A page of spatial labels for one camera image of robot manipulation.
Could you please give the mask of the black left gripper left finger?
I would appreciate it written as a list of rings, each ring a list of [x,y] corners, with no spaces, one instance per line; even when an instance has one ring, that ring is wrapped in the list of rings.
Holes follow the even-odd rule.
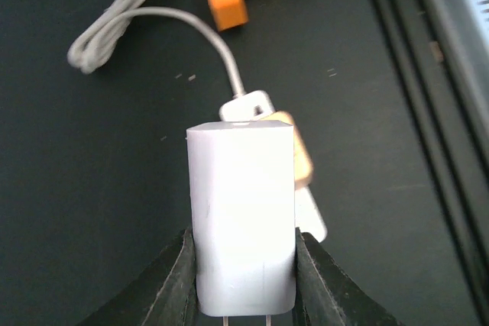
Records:
[[[80,325],[195,325],[196,258],[192,228],[182,230],[130,284]]]

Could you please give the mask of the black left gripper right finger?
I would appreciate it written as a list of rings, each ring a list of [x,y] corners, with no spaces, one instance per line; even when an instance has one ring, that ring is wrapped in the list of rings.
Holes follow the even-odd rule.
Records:
[[[398,325],[322,248],[314,236],[296,229],[294,325]]]

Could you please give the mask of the beige cube plug adapter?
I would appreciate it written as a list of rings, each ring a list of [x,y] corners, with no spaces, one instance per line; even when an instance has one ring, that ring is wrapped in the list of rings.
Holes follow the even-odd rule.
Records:
[[[295,189],[309,185],[313,179],[314,166],[292,115],[286,111],[277,111],[264,120],[281,121],[293,126]]]

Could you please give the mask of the white usb wall charger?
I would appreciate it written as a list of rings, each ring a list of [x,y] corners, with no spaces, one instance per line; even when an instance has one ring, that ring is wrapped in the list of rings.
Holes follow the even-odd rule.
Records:
[[[219,123],[186,132],[200,310],[211,317],[286,313],[296,296],[296,227],[278,231],[277,214],[260,213],[258,199],[226,182],[245,169],[225,157],[231,144]]]

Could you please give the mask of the white power strip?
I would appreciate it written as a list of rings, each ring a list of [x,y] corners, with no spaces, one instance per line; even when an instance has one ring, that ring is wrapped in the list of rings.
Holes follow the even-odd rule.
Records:
[[[327,228],[309,185],[295,189],[293,126],[264,120],[274,112],[263,91],[237,95],[219,109],[219,127],[231,144],[225,157],[244,167],[236,179],[226,182],[246,198],[258,199],[264,205],[260,213],[277,214],[278,231],[286,234],[294,225],[322,242]]]

